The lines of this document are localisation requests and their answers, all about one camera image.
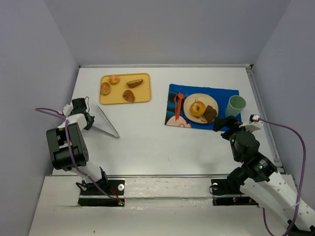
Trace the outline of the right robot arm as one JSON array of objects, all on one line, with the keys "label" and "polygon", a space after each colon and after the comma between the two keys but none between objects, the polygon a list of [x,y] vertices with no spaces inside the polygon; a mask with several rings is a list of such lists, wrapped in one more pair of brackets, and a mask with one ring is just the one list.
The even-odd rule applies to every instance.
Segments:
[{"label": "right robot arm", "polygon": [[260,143],[254,131],[260,130],[266,120],[259,115],[251,115],[249,123],[242,123],[234,116],[216,117],[213,131],[227,127],[221,137],[229,141],[233,159],[241,163],[224,179],[213,179],[209,187],[211,194],[223,196],[244,194],[270,211],[287,227],[286,236],[313,236],[315,234],[315,211],[301,198],[306,166],[303,154],[300,183],[293,190],[276,165],[259,152]]}]

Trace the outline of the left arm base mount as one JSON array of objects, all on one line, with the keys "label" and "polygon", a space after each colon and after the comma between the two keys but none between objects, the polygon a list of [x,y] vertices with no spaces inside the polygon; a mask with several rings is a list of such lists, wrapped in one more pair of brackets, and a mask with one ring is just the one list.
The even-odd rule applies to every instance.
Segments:
[{"label": "left arm base mount", "polygon": [[77,182],[80,189],[78,205],[81,207],[124,207],[125,179],[110,178],[108,184],[102,180],[96,182],[100,191],[93,183]]}]

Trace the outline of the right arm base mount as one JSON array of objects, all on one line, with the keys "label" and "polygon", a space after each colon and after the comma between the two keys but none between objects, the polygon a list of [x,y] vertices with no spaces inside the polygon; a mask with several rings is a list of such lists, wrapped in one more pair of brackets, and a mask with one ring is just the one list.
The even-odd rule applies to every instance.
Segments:
[{"label": "right arm base mount", "polygon": [[254,199],[241,192],[233,191],[226,184],[226,179],[211,179],[208,191],[212,195],[213,206],[258,206]]}]

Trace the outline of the metal serving tongs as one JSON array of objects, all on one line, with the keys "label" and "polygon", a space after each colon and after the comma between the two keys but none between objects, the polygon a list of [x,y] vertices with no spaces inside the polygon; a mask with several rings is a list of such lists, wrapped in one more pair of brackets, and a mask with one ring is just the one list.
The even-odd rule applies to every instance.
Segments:
[{"label": "metal serving tongs", "polygon": [[115,139],[120,138],[117,130],[110,122],[104,111],[95,102],[90,104],[90,113],[94,116],[94,123],[92,125],[93,129]]}]

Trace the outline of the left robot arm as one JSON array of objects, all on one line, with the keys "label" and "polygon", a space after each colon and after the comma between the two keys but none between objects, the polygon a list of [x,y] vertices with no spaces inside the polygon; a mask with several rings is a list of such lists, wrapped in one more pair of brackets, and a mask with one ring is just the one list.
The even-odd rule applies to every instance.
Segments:
[{"label": "left robot arm", "polygon": [[103,185],[109,187],[109,180],[102,168],[100,177],[93,177],[91,170],[87,170],[89,153],[82,131],[90,130],[95,117],[90,115],[85,98],[76,98],[62,110],[64,122],[57,128],[46,131],[46,138],[51,162],[56,170],[74,171],[82,178],[87,178],[96,188]]}]

